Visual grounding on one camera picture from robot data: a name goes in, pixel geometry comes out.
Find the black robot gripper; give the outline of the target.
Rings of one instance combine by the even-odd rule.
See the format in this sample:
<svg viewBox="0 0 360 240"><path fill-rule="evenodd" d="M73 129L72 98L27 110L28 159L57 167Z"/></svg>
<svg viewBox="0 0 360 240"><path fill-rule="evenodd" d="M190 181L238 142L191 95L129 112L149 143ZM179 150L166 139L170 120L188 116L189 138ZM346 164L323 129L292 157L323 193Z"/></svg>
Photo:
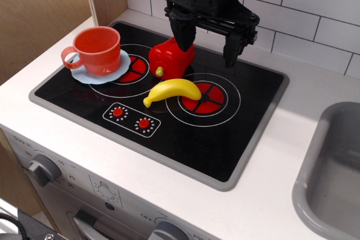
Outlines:
<svg viewBox="0 0 360 240"><path fill-rule="evenodd" d="M186 52L192 46L196 28L226 37L223 48L225 67L234 67L245 45L257 39L260 18L239 0L166 0L165 15L178 47Z"/></svg>

